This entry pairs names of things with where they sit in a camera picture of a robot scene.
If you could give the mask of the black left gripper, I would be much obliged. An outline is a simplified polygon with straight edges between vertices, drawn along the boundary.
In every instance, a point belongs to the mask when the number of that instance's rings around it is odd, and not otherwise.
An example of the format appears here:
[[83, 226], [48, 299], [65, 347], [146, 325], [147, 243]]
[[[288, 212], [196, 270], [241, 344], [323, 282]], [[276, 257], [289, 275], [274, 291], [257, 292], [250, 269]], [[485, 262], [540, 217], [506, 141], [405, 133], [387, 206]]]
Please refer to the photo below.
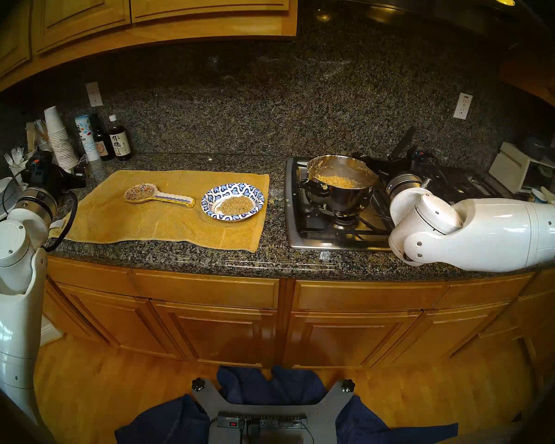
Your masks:
[[49, 151], [36, 150], [25, 165], [25, 183], [49, 194], [63, 194], [86, 188], [86, 168], [73, 168], [69, 174], [52, 162]]

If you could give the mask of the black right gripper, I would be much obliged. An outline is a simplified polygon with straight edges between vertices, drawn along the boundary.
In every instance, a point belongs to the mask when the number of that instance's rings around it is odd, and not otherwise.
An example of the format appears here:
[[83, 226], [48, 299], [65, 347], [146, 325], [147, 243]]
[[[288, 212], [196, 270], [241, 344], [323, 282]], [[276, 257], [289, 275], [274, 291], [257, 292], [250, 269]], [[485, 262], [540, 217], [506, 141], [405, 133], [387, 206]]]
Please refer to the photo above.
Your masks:
[[396, 157], [388, 161], [388, 175], [397, 176], [402, 173], [418, 175], [420, 167], [436, 163], [436, 156], [421, 146], [411, 146], [405, 157]]

